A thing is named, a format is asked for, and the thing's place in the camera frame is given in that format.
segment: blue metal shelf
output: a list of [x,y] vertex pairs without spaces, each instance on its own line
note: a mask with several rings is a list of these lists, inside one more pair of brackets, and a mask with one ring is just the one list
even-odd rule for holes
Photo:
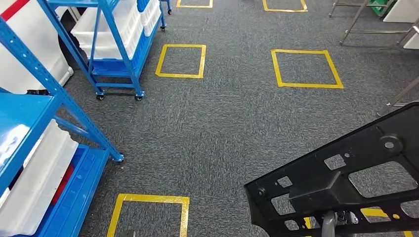
[[108,151],[79,145],[71,161],[74,171],[70,180],[33,237],[78,236],[108,156]]
[[[0,88],[0,194],[16,176],[24,159],[51,119],[56,119],[62,127],[96,142],[101,147],[94,149],[79,145],[71,161],[75,168],[73,174],[57,204],[47,210],[35,234],[37,237],[76,237],[109,155],[117,162],[121,162],[124,156],[100,132],[2,18],[0,42],[51,94],[16,95]],[[55,113],[60,106],[63,106],[81,127],[57,117]]]
[[60,106],[57,96],[0,93],[0,194]]
[[[149,37],[145,37],[144,32],[140,37],[137,48],[135,49],[134,56],[130,63],[134,70],[134,75],[138,79],[140,77],[141,71],[144,67],[147,55],[150,52],[151,45],[153,43],[154,35],[156,34],[159,24],[156,24],[153,32]],[[129,77],[129,71],[124,65],[123,60],[111,60],[111,59],[102,59],[102,60],[93,60],[93,74],[97,76],[107,76],[107,77]],[[105,86],[103,83],[96,84],[97,86]]]
[[[99,7],[99,0],[47,0],[47,2],[54,7]],[[119,0],[106,0],[108,7],[111,9],[114,9],[118,2]]]

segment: white box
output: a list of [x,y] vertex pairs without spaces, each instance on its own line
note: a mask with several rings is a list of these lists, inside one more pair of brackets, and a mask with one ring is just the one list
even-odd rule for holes
[[0,237],[36,232],[77,146],[70,134],[51,120],[0,208]]
[[[94,25],[96,22],[97,8],[87,8],[80,20],[71,30],[71,34],[77,38],[80,45],[92,45]],[[124,45],[130,41],[132,32],[137,27],[137,20],[140,18],[135,0],[121,0],[112,12],[118,32]],[[114,37],[109,29],[103,12],[99,18],[97,28],[96,46],[116,46]]]
[[141,23],[143,26],[147,25],[150,18],[153,17],[153,13],[156,11],[156,7],[160,6],[159,0],[150,0],[145,7],[144,11],[141,12]]
[[[132,59],[137,49],[138,42],[141,38],[143,32],[143,26],[140,22],[140,19],[137,20],[137,27],[132,32],[130,40],[127,44],[124,44],[125,51],[129,59]],[[87,58],[90,59],[91,54],[91,45],[80,45],[80,48],[86,53]],[[121,53],[119,52],[116,44],[110,46],[96,46],[94,50],[94,59],[122,59]]]
[[155,10],[153,12],[152,17],[149,19],[149,21],[144,25],[144,34],[145,36],[149,37],[151,33],[154,30],[154,27],[159,21],[159,17],[161,15],[161,11],[158,5],[156,5]]

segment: metal table leg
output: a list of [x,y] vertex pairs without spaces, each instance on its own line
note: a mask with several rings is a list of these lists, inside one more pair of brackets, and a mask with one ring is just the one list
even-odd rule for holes
[[343,39],[339,42],[340,45],[343,45],[345,42],[345,39],[348,37],[349,32],[352,30],[353,26],[355,25],[356,21],[359,18],[359,15],[361,15],[362,10],[364,10],[365,6],[367,6],[369,0],[364,0],[362,5],[359,7],[358,11],[356,12],[356,15],[354,19],[352,20],[351,25],[349,26],[349,29],[345,31],[345,35],[343,36]]
[[410,27],[410,29],[403,35],[403,37],[397,41],[397,44],[400,44],[402,41],[404,41],[407,36],[410,34],[411,31],[415,30],[415,26],[419,24],[419,18],[413,23],[413,25]]
[[399,101],[404,95],[406,95],[413,87],[415,87],[419,83],[419,77],[417,77],[413,82],[411,82],[406,88],[402,90],[398,95],[396,95],[389,103],[386,104],[384,108],[382,108],[377,115],[383,116],[388,112],[388,110],[393,107],[397,101]]
[[333,7],[332,7],[332,9],[330,10],[330,12],[329,12],[329,17],[332,17],[332,15],[333,15],[333,12],[335,11],[335,8],[336,8],[336,5],[339,3],[339,0],[335,0],[334,2],[333,2]]
[[337,217],[334,211],[329,211],[324,219],[322,225],[322,237],[335,237],[335,227]]

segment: yellow floor marking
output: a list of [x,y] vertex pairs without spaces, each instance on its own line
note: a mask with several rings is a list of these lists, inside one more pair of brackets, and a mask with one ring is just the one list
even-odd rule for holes
[[[336,84],[311,84],[311,83],[287,83],[282,82],[281,73],[279,71],[278,59],[276,53],[303,53],[303,54],[323,54],[326,61],[332,71],[333,77],[335,78]],[[309,87],[309,88],[329,88],[329,89],[343,89],[343,84],[340,81],[339,75],[337,74],[336,68],[332,62],[332,59],[327,50],[289,50],[289,49],[272,49],[272,62],[274,65],[276,81],[279,87],[290,86],[290,87]]]
[[194,5],[180,5],[180,2],[181,1],[182,0],[177,0],[176,7],[212,8],[212,1],[213,0],[209,0],[209,5],[208,6],[201,6],[201,5],[198,5],[198,6],[194,6]]
[[189,198],[177,196],[161,196],[161,195],[142,195],[142,194],[119,194],[115,203],[114,212],[112,213],[111,223],[107,237],[114,237],[117,228],[119,215],[121,213],[122,203],[124,201],[143,201],[143,202],[159,202],[159,203],[177,203],[182,204],[182,213],[180,216],[179,237],[186,237],[188,230],[188,214],[189,214]]
[[[365,216],[376,216],[376,217],[388,217],[387,214],[385,214],[381,209],[373,209],[373,208],[363,208],[361,209],[362,214]],[[405,234],[405,237],[413,237],[413,234],[411,231],[403,231]]]
[[300,0],[302,9],[299,10],[291,10],[291,9],[271,9],[268,7],[268,4],[266,3],[266,0],[262,0],[263,8],[265,11],[280,11],[280,12],[307,12],[307,4],[305,4],[304,0]]
[[[201,59],[199,63],[198,74],[173,74],[173,73],[162,73],[163,61],[165,59],[166,51],[168,47],[183,47],[183,48],[201,48]],[[166,78],[195,78],[201,79],[204,78],[204,66],[205,66],[205,54],[207,51],[207,46],[204,44],[165,44],[163,45],[162,52],[160,54],[159,62],[156,67],[156,75],[159,77]]]

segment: blue shelving unit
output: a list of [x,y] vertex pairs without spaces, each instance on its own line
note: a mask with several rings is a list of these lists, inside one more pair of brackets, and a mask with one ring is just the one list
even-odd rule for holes
[[[0,18],[0,42],[50,92],[50,95],[18,95],[0,88],[0,194],[12,182],[24,159],[39,139],[51,119],[96,142],[100,148],[79,145],[71,161],[74,171],[58,202],[51,205],[34,236],[76,237],[100,180],[103,168],[111,156],[120,162],[120,154],[99,131],[89,117],[67,94],[48,70]],[[55,115],[63,106],[82,127]]]
[[[140,41],[136,49],[136,56],[132,60],[128,58],[124,44],[121,40],[121,36],[118,32],[115,24],[115,19],[112,15],[112,10],[118,4],[119,0],[37,0],[45,14],[56,28],[59,36],[68,47],[70,53],[74,56],[76,62],[79,64],[81,70],[86,74],[87,79],[93,85],[96,98],[102,100],[104,98],[105,91],[102,87],[124,87],[134,88],[135,99],[141,100],[144,96],[144,91],[140,87],[140,74],[144,67],[145,60],[147,59],[150,46],[153,42],[155,32],[158,27],[154,28],[153,33],[149,37],[140,38]],[[71,6],[71,7],[97,7],[96,24],[93,35],[92,52],[90,55],[89,66],[84,62],[82,55],[79,53],[78,48],[74,45],[67,31],[64,29],[61,22],[56,17],[54,9],[58,6]],[[160,3],[160,10],[163,12],[162,5]],[[118,50],[121,53],[122,60],[117,59],[106,59],[106,60],[94,60],[94,46],[97,37],[97,25],[99,16],[103,12],[103,15],[109,25],[112,35],[114,36],[115,42],[118,46]],[[166,28],[164,15],[160,16],[162,31]],[[130,78],[131,83],[103,83],[97,80],[98,77],[120,77]]]

